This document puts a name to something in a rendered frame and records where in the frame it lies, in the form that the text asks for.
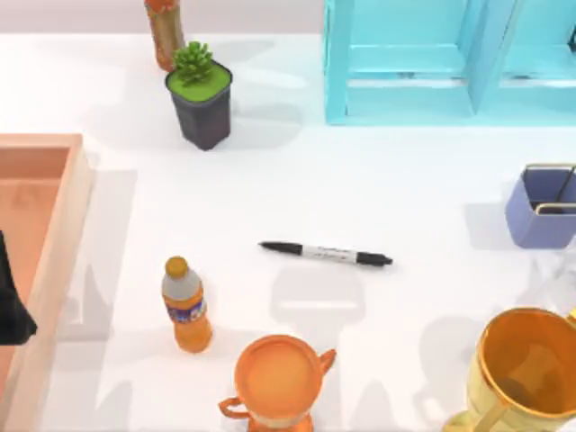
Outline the black and white marker pen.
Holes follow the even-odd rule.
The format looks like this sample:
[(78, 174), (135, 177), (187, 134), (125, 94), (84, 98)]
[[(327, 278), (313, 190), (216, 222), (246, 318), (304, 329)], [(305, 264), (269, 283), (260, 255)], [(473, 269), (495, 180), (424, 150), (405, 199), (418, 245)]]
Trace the black and white marker pen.
[(259, 242), (258, 245), (270, 251), (295, 255), (298, 257), (374, 267), (384, 267), (393, 264), (393, 260), (386, 255), (370, 252), (352, 251), (331, 247), (317, 247), (282, 241), (263, 241)]

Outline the dark pot with green plant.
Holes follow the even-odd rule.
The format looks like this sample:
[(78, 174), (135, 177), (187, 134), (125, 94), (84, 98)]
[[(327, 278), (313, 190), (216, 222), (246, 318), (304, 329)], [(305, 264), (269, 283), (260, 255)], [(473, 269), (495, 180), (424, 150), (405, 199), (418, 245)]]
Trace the dark pot with green plant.
[(166, 75), (184, 138), (208, 151), (230, 135), (232, 72), (213, 58), (208, 44), (193, 40), (177, 49)]

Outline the small orange soda bottle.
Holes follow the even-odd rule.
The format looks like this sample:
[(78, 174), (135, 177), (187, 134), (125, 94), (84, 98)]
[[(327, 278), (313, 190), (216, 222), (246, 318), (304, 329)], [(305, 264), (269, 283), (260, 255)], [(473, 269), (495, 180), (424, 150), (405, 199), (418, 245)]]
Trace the small orange soda bottle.
[(172, 256), (166, 261), (161, 289), (176, 343), (186, 352), (202, 352), (212, 340), (212, 325), (201, 278), (182, 256)]

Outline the orange trophy cup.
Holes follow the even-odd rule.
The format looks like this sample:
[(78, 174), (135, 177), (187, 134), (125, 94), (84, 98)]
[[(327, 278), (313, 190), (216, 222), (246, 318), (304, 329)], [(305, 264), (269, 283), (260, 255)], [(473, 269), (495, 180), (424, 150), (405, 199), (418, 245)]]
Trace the orange trophy cup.
[(314, 432), (311, 408), (336, 357), (336, 350), (319, 355), (297, 337), (261, 337), (240, 354), (237, 395), (221, 401), (220, 412), (246, 419), (247, 432)]

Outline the light blue rack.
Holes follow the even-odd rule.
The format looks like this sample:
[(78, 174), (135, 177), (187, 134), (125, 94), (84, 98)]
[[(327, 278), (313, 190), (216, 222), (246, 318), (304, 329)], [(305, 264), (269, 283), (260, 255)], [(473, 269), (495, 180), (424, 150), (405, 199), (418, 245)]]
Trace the light blue rack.
[(331, 124), (576, 126), (576, 0), (324, 0)]

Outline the tall orange bottle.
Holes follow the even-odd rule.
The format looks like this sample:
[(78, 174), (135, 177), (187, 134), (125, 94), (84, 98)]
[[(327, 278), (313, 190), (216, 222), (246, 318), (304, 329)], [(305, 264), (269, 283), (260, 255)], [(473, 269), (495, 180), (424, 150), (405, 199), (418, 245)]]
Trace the tall orange bottle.
[(166, 72), (173, 70), (174, 52), (185, 45), (180, 16), (180, 0), (144, 0), (156, 60)]

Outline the salmon shallow box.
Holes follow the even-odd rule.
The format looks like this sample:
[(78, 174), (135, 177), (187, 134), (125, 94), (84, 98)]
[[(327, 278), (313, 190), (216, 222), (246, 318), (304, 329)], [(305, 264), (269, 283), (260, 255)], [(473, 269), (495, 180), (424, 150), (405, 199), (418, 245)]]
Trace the salmon shallow box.
[(38, 325), (0, 346), (0, 432), (36, 432), (93, 183), (79, 134), (0, 133), (0, 230)]

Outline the gold trophy cup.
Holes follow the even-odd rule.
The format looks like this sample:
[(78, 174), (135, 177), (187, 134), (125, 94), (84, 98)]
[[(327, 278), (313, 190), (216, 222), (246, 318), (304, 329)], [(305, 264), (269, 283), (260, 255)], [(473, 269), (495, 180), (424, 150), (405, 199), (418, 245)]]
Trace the gold trophy cup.
[(576, 419), (576, 308), (515, 308), (481, 333), (467, 409), (442, 432), (556, 432)]

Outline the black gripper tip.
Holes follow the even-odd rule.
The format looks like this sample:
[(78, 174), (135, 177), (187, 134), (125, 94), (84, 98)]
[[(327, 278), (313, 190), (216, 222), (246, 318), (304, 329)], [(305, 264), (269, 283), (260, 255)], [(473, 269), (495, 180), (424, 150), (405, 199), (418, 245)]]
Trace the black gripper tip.
[(0, 346), (24, 345), (37, 329), (16, 290), (4, 233), (0, 230)]

